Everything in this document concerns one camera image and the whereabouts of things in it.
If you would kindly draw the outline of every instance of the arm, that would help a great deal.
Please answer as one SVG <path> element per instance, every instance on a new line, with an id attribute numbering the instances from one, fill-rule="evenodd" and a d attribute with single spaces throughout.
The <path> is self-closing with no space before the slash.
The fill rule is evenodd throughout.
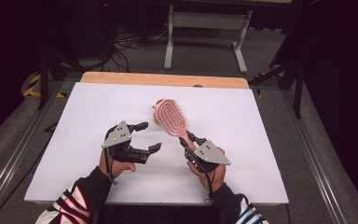
<path id="1" fill-rule="evenodd" d="M 207 188 L 205 174 L 200 173 L 192 162 L 188 161 L 187 165 L 190 171 L 200 179 L 201 185 Z M 213 179 L 213 206 L 219 210 L 219 217 L 222 223 L 268 223 L 249 203 L 245 195 L 234 194 L 225 183 L 225 165 L 220 164 L 208 175 Z"/>
<path id="2" fill-rule="evenodd" d="M 131 162 L 111 161 L 112 176 L 117 178 L 124 170 L 135 172 Z M 91 174 L 79 178 L 62 196 L 38 218 L 36 223 L 93 223 L 98 219 L 98 212 L 103 206 L 112 183 L 106 176 L 103 153 L 100 165 Z"/>

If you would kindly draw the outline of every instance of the hairbrush bristles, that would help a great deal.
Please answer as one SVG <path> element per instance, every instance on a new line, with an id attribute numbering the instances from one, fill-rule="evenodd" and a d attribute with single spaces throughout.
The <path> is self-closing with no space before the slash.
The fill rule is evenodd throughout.
<path id="1" fill-rule="evenodd" d="M 187 120 L 174 100 L 160 100 L 155 105 L 155 121 L 171 136 L 187 135 Z"/>

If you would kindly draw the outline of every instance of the white table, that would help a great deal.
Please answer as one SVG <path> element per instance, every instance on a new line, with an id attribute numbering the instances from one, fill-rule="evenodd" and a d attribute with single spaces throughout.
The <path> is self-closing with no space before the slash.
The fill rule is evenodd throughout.
<path id="1" fill-rule="evenodd" d="M 146 130 L 132 134 L 133 147 L 162 146 L 145 165 L 137 164 L 135 173 L 124 172 L 117 179 L 106 203 L 203 205 L 207 192 L 190 173 L 179 140 L 153 121 L 152 106 L 163 98 L 179 104 L 192 133 L 226 151 L 232 163 L 226 181 L 234 192 L 252 203 L 288 203 L 251 90 L 101 83 L 76 83 L 25 201 L 52 203 L 79 177 L 89 175 L 99 162 L 107 130 L 125 120 L 149 122 Z"/>

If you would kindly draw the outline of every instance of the robotic hand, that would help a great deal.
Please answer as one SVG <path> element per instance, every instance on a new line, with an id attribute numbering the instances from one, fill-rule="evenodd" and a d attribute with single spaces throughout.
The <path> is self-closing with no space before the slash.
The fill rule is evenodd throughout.
<path id="1" fill-rule="evenodd" d="M 231 164 L 228 158 L 212 141 L 205 138 L 198 138 L 189 131 L 187 131 L 187 136 L 192 142 L 196 142 L 199 147 L 194 151 L 191 150 L 186 140 L 182 137 L 179 137 L 180 144 L 185 148 L 185 157 L 193 162 L 200 172 L 207 175 L 219 164 Z"/>
<path id="2" fill-rule="evenodd" d="M 112 177 L 111 164 L 108 164 L 108 156 L 115 161 L 146 164 L 149 156 L 158 152 L 161 148 L 161 143 L 150 146 L 148 150 L 137 149 L 130 146 L 131 133 L 134 130 L 136 132 L 144 130 L 148 127 L 148 125 L 149 124 L 147 122 L 136 125 L 128 125 L 123 120 L 118 125 L 107 131 L 102 148 L 106 161 L 106 175 L 112 183 L 116 184 L 117 182 Z"/>

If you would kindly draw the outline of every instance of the striped sleeve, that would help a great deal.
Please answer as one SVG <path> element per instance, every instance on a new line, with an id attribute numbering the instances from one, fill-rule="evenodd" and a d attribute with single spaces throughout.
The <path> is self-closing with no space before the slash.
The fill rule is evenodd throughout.
<path id="1" fill-rule="evenodd" d="M 268 224 L 243 194 L 234 194 L 225 183 L 213 193 L 213 206 L 224 224 Z"/>
<path id="2" fill-rule="evenodd" d="M 96 167 L 88 177 L 79 178 L 68 188 L 36 223 L 93 223 L 110 186 L 110 181 Z"/>

